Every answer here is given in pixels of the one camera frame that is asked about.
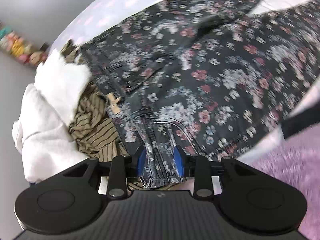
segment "white wall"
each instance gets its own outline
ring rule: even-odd
[[[73,19],[94,0],[0,0],[0,21],[37,46],[52,44]],[[0,52],[0,239],[10,240],[21,228],[13,204],[28,187],[21,156],[11,131],[19,118],[25,87],[35,70],[26,68]]]
[[[29,186],[24,179],[22,158],[12,140],[12,124],[18,120],[21,99],[36,72],[0,52],[0,238],[13,239],[21,228],[13,205]]]
[[[41,46],[52,44],[94,0],[0,0],[0,21]]]

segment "clothing tag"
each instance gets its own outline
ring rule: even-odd
[[[117,106],[117,103],[121,100],[121,97],[115,99],[115,96],[113,95],[113,93],[109,93],[107,94],[107,97],[110,101],[110,106],[111,106],[111,110],[114,114],[118,114],[121,112],[119,106]]]

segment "pink fabric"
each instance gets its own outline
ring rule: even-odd
[[[299,231],[320,239],[320,125],[284,141],[251,166],[300,190],[308,210]]]

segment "white towel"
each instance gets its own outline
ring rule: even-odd
[[[75,117],[80,96],[90,79],[91,73],[87,65],[66,64],[55,49],[44,64],[39,64],[35,87],[68,127]]]
[[[24,174],[29,182],[45,180],[88,158],[77,151],[67,127],[33,84],[27,86],[22,98],[20,118],[14,123],[12,137],[22,153]],[[99,192],[106,192],[106,185],[103,179]]]

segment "dark floral fabric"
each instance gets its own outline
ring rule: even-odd
[[[145,187],[181,182],[173,148],[238,157],[272,131],[319,74],[319,1],[245,16],[260,0],[164,0],[82,46],[95,83],[121,97]]]

